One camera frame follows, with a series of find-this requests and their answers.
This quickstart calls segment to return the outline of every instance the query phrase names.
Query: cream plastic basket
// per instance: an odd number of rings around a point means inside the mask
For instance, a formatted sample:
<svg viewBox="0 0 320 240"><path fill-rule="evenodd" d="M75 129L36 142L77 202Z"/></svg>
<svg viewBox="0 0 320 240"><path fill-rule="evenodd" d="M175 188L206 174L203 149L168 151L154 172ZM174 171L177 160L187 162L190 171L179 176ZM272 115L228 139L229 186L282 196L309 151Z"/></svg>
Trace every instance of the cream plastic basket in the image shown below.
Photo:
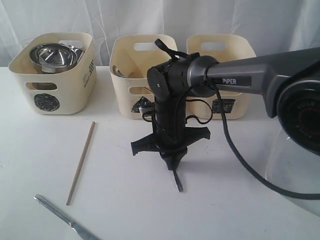
<svg viewBox="0 0 320 240"><path fill-rule="evenodd" d="M110 73L120 113L130 119L141 119L142 115L133 109L142 97L150 102L155 97L147 81L149 68L164 63L169 55L154 44L161 39L169 48L177 50L175 40L167 35L127 35L116 40L110 60ZM125 76L114 71L114 66Z"/></svg>
<svg viewBox="0 0 320 240"><path fill-rule="evenodd" d="M65 72L39 74L31 63L29 52L39 44L79 41L84 54L78 64ZM39 114L67 115L79 112L87 103L96 82L92 36L81 32L53 32L36 37L9 64L9 70L18 81L22 92ZM36 89L36 83L55 85L54 89Z"/></svg>
<svg viewBox="0 0 320 240"><path fill-rule="evenodd" d="M256 56L249 42L234 34L198 34L187 40L189 54L199 52L201 56L209 55L219 62L253 58ZM248 109L250 95L240 92L221 91L224 110L228 119L241 118ZM221 119L217 97L200 98L212 106L213 119ZM202 119L209 119L210 109L202 102L187 102L189 111Z"/></svg>

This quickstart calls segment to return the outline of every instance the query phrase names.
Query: transparent plastic lid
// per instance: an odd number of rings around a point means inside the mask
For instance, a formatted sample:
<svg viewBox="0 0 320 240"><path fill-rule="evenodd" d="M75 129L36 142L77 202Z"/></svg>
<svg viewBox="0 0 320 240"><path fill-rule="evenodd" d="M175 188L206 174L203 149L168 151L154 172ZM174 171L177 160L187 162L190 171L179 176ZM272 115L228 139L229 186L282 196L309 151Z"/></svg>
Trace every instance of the transparent plastic lid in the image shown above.
<svg viewBox="0 0 320 240"><path fill-rule="evenodd" d="M266 178L273 184L298 193L320 193L320 156L305 150L280 130L268 158ZM288 200L320 217L320 200Z"/></svg>

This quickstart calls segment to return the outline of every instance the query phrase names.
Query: white table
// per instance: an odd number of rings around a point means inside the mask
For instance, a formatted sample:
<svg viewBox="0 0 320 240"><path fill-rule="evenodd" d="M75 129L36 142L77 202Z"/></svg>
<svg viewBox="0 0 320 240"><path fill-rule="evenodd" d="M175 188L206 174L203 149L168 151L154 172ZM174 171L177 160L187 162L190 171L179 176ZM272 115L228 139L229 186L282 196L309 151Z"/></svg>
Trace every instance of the white table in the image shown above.
<svg viewBox="0 0 320 240"><path fill-rule="evenodd" d="M27 105L8 68L0 68L0 239L77 240L64 222L38 204L41 194L103 240L318 240L320 219L255 180L224 138L189 147L178 172L178 193L159 154L132 156L130 143L150 123L122 117L108 67L84 110L39 115ZM97 122L71 206L70 186L92 121ZM277 119L253 96L247 114L229 121L231 137L264 175Z"/></svg>

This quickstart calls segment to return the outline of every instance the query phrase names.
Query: stainless steel bowl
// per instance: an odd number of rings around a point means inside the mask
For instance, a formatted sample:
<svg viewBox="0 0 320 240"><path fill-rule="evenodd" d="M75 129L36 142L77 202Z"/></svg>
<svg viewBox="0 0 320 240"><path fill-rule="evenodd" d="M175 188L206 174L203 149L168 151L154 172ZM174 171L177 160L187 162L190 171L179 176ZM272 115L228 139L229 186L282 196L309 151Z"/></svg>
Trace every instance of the stainless steel bowl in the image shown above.
<svg viewBox="0 0 320 240"><path fill-rule="evenodd" d="M74 46L61 43L43 43L33 47L29 57L37 71L57 74L74 68L83 53L81 49Z"/></svg>

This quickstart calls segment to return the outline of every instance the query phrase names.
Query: white backdrop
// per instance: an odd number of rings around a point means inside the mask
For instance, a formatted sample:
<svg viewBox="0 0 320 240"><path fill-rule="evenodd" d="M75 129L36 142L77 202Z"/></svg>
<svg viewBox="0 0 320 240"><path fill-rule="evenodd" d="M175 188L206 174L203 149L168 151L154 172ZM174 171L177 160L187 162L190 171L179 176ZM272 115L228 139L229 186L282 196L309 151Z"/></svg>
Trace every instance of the white backdrop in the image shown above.
<svg viewBox="0 0 320 240"><path fill-rule="evenodd" d="M129 34L166 34L181 51L210 33L243 36L258 56L318 47L319 11L319 0L0 0L0 66L50 32L91 34L97 65Z"/></svg>

